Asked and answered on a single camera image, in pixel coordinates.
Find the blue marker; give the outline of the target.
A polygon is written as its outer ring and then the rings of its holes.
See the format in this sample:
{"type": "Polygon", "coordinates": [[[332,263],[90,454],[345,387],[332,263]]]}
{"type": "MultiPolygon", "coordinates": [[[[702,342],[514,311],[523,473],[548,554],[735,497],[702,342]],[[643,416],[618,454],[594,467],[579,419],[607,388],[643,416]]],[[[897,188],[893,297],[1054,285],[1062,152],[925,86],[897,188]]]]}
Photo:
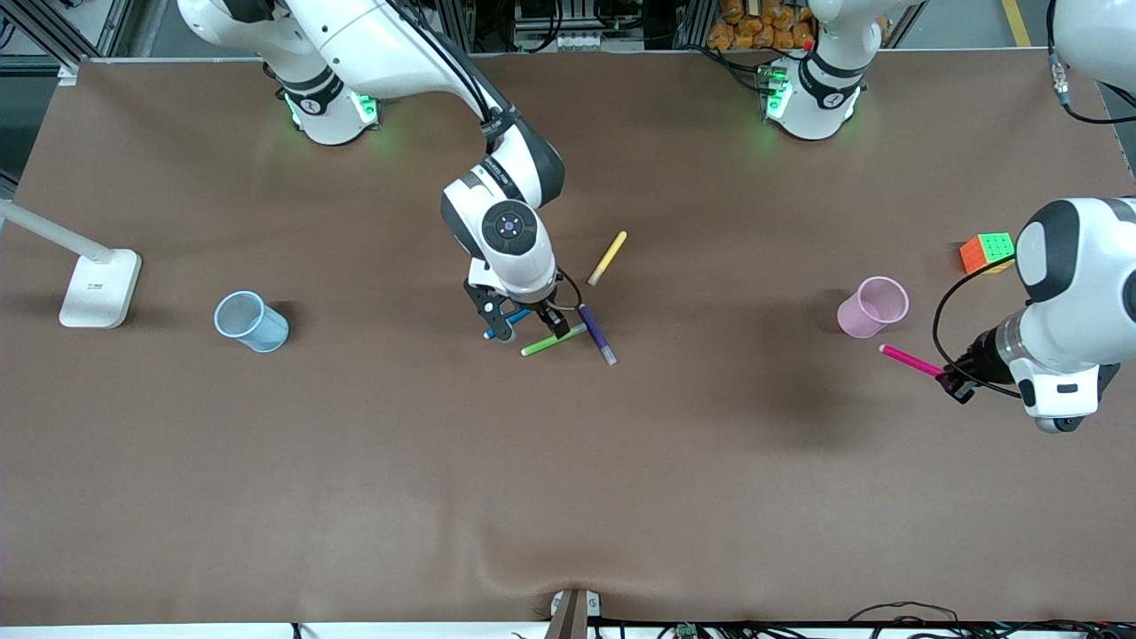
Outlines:
{"type": "MultiPolygon", "coordinates": [[[[516,325],[517,323],[520,322],[520,320],[526,320],[526,317],[529,314],[531,314],[529,309],[519,309],[519,312],[512,312],[512,314],[508,315],[506,317],[506,321],[508,322],[509,325],[516,325]]],[[[486,330],[483,333],[483,338],[485,340],[491,340],[491,339],[494,339],[496,337],[498,337],[498,333],[495,332],[494,327],[488,327],[488,330],[486,330]]]]}

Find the pink marker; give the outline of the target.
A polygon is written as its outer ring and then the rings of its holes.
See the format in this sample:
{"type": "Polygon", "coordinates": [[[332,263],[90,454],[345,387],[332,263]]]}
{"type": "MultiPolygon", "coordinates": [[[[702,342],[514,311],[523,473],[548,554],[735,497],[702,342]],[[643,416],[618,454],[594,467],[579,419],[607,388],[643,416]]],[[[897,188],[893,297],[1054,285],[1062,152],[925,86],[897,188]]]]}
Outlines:
{"type": "Polygon", "coordinates": [[[943,373],[943,368],[930,363],[930,360],[920,359],[912,355],[912,352],[901,351],[894,345],[880,345],[878,351],[892,360],[904,364],[905,367],[911,367],[934,379],[937,379],[943,373]]]}

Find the green marker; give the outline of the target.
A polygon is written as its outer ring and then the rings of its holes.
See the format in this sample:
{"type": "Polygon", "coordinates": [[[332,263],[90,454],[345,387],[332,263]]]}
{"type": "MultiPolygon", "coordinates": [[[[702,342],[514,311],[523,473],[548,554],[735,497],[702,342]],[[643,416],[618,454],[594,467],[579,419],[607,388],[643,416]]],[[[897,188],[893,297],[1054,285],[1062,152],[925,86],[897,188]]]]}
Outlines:
{"type": "Polygon", "coordinates": [[[520,355],[523,355],[523,357],[531,357],[532,355],[535,355],[535,352],[548,351],[548,349],[556,347],[556,345],[565,343],[565,341],[579,337],[580,333],[585,333],[586,331],[588,331],[588,327],[586,327],[583,323],[573,325],[573,327],[568,327],[568,331],[563,333],[563,337],[552,335],[540,340],[538,343],[526,345],[526,347],[524,347],[520,351],[520,355]]]}

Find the purple marker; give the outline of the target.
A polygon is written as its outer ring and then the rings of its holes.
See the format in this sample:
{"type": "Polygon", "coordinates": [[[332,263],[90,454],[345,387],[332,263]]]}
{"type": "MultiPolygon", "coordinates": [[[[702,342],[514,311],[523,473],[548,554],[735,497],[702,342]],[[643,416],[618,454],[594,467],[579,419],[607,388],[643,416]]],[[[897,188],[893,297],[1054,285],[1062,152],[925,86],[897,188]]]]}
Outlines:
{"type": "Polygon", "coordinates": [[[587,304],[580,304],[579,315],[580,320],[583,320],[583,323],[585,324],[585,327],[588,329],[588,335],[591,335],[593,343],[596,345],[605,363],[609,367],[613,367],[613,365],[618,363],[617,357],[613,355],[611,345],[609,345],[604,332],[602,332],[596,317],[594,317],[591,309],[588,309],[587,304]]]}

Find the yellow marker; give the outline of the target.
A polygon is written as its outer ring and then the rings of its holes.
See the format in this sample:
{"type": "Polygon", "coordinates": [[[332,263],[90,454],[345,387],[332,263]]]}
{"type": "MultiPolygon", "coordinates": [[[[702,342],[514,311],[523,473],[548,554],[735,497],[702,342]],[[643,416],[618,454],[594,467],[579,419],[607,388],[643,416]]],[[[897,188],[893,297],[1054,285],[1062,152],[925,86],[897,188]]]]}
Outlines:
{"type": "Polygon", "coordinates": [[[610,242],[604,254],[601,255],[596,267],[592,269],[591,275],[588,275],[588,279],[586,280],[588,287],[596,287],[599,280],[602,279],[602,275],[604,275],[607,269],[610,267],[613,257],[619,254],[626,240],[627,231],[619,231],[616,235],[613,235],[612,242],[610,242]]]}

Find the colourful puzzle cube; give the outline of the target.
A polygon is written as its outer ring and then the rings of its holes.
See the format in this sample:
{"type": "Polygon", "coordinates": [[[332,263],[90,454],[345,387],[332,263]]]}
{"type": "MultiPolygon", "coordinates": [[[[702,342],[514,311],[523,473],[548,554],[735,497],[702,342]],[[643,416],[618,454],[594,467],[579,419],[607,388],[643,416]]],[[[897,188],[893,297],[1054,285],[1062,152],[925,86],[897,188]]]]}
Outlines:
{"type": "Polygon", "coordinates": [[[1014,262],[1014,238],[1010,233],[982,233],[958,247],[958,257],[966,275],[1006,259],[989,272],[1006,269],[1014,262]]]}

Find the pink plastic cup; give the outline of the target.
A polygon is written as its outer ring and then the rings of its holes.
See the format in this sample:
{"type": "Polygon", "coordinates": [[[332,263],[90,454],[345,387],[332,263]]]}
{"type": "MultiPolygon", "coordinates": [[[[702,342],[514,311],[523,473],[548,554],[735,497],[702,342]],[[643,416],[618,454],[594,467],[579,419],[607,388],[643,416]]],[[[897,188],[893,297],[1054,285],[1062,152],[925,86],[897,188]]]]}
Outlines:
{"type": "Polygon", "coordinates": [[[872,276],[840,304],[836,320],[845,335],[868,339],[904,320],[909,308],[910,298],[897,280],[872,276]]]}

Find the brown table cover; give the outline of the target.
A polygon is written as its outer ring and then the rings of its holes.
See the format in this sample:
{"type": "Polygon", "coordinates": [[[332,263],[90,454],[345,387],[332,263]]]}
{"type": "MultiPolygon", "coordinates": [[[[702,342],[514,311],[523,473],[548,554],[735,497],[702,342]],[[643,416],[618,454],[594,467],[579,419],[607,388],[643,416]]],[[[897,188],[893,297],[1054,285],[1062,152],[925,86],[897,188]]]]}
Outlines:
{"type": "Polygon", "coordinates": [[[324,148],[253,63],[90,64],[16,196],[145,260],[116,330],[59,324],[73,256],[0,233],[0,626],[523,619],[557,590],[652,621],[1136,619],[1136,373],[1039,432],[878,352],[935,356],[957,246],[1136,183],[1035,50],[888,51],[800,143],[698,53],[481,60],[563,156],[542,211],[588,337],[488,343],[442,186],[451,96],[324,148]],[[840,304],[897,280],[901,322],[840,304]],[[277,351],[222,337],[248,290],[277,351]]]}

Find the blue plastic cup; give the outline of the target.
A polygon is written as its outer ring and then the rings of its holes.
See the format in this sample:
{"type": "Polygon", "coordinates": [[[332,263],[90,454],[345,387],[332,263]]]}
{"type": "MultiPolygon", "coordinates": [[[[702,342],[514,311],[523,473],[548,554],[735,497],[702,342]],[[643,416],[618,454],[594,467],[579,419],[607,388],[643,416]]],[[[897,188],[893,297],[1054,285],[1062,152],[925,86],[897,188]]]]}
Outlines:
{"type": "Polygon", "coordinates": [[[277,351],[289,340],[289,320],[253,291],[224,296],[214,310],[212,322],[222,337],[247,345],[254,352],[277,351]]]}

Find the orange packets pile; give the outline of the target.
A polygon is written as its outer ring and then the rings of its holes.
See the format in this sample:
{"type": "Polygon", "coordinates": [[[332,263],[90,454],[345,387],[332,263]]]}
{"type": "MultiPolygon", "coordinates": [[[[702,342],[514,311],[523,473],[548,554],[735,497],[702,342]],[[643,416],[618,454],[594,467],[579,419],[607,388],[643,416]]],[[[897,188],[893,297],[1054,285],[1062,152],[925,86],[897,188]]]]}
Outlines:
{"type": "Polygon", "coordinates": [[[713,50],[802,50],[819,32],[807,0],[715,0],[715,8],[705,36],[713,50]]]}

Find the white desk lamp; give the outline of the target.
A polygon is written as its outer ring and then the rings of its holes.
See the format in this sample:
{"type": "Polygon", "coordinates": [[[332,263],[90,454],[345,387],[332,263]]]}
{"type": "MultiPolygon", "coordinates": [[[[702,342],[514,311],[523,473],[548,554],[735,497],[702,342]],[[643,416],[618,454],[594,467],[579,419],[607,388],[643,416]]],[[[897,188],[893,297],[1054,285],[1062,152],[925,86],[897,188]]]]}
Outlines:
{"type": "Polygon", "coordinates": [[[143,264],[137,251],[110,249],[5,199],[0,199],[0,218],[78,255],[59,312],[62,327],[122,326],[143,264]]]}

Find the aluminium frame profile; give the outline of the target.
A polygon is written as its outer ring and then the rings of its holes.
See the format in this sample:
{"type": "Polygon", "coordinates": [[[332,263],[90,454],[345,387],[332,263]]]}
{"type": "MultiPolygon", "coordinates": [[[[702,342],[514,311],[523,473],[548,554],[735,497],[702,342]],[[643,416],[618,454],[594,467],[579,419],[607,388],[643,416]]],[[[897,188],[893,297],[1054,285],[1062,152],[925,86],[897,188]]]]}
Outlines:
{"type": "Polygon", "coordinates": [[[116,56],[145,0],[0,0],[0,77],[74,83],[80,66],[116,56]]]}

